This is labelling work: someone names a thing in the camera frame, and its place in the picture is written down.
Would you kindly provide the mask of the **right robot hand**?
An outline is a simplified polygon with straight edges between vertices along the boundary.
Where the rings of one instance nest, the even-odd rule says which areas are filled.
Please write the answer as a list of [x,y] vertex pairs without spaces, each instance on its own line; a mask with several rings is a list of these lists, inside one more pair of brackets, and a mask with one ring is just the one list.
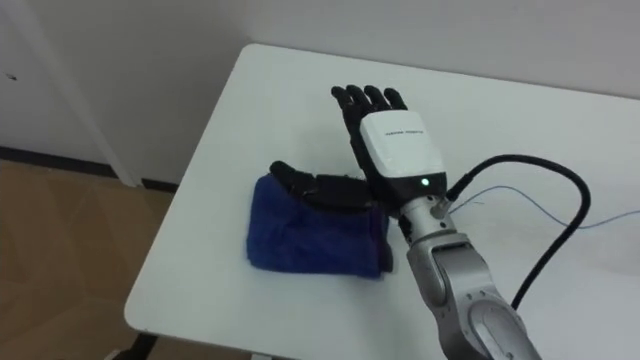
[[447,174],[426,122],[393,88],[334,86],[349,144],[362,179],[312,174],[283,161],[269,167],[284,190],[303,203],[337,213],[379,206],[391,213],[415,199],[442,198]]

